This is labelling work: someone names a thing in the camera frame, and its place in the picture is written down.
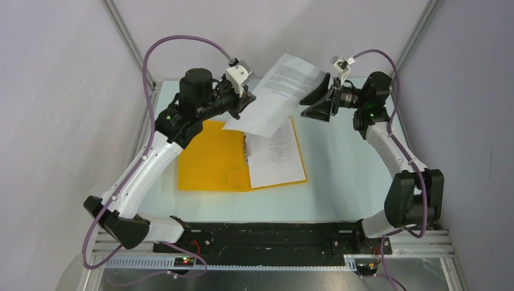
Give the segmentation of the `white text paper sheet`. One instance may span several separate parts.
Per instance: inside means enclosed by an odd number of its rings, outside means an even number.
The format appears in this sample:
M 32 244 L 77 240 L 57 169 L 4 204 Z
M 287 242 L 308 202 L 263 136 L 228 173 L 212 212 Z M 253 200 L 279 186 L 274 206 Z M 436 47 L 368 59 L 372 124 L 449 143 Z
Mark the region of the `white text paper sheet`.
M 313 64 L 283 54 L 252 90 L 256 100 L 240 113 L 238 120 L 227 122 L 223 129 L 272 137 L 324 76 L 325 72 Z

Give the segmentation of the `metal folder clip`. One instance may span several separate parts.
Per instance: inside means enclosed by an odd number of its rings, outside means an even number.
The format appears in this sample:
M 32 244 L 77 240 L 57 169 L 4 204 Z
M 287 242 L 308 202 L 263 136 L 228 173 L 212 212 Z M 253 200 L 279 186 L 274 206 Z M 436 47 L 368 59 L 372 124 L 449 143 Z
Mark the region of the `metal folder clip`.
M 245 165 L 248 166 L 249 165 L 249 157 L 251 156 L 251 150 L 250 150 L 249 138 L 248 138 L 248 136 L 246 134 L 244 134 L 243 153 L 244 153 Z

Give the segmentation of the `yellow plastic folder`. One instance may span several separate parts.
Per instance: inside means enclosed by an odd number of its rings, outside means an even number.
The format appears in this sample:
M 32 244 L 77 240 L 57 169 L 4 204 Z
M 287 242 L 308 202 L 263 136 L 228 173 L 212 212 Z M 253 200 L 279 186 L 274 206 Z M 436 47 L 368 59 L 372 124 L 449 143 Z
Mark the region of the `yellow plastic folder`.
M 249 192 L 244 161 L 244 134 L 224 130 L 221 121 L 206 121 L 178 158 L 178 189 L 185 191 Z

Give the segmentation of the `white printed paper sheets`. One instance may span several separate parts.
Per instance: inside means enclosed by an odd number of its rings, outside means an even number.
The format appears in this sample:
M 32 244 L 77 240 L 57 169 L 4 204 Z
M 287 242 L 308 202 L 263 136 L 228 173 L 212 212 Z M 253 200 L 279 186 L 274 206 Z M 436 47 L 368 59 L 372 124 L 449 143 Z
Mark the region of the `white printed paper sheets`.
M 251 150 L 247 166 L 251 190 L 301 184 L 309 180 L 292 118 L 288 118 L 270 138 L 246 135 Z

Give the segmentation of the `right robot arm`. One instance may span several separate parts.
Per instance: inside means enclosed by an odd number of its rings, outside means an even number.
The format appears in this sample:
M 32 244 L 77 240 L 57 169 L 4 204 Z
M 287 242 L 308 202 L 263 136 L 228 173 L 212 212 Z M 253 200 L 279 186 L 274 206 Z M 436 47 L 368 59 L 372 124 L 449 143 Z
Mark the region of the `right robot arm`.
M 429 224 L 441 217 L 444 193 L 444 175 L 430 169 L 402 143 L 392 127 L 392 117 L 385 107 L 391 92 L 391 78 L 383 72 L 373 72 L 359 89 L 350 81 L 334 78 L 330 74 L 300 105 L 305 118 L 328 122 L 340 108 L 353 109 L 353 128 L 378 153 L 392 177 L 392 184 L 384 201 L 384 209 L 356 223 L 352 245 L 360 253 L 376 246 L 376 239 L 406 230 L 413 226 L 423 236 Z

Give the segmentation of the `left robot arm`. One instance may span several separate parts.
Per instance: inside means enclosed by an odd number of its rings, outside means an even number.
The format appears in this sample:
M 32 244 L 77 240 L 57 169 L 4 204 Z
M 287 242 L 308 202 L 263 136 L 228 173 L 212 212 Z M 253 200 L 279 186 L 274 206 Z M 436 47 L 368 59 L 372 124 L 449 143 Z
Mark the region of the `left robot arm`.
M 256 97 L 247 83 L 254 73 L 243 63 L 226 69 L 214 79 L 207 69 L 188 70 L 179 80 L 173 101 L 153 122 L 154 133 L 115 185 L 102 196 L 89 196 L 84 208 L 96 225 L 125 249 L 146 241 L 165 241 L 176 252 L 185 252 L 191 236 L 174 217 L 155 217 L 138 212 L 158 176 L 203 130 L 203 122 L 229 113 L 239 119 Z

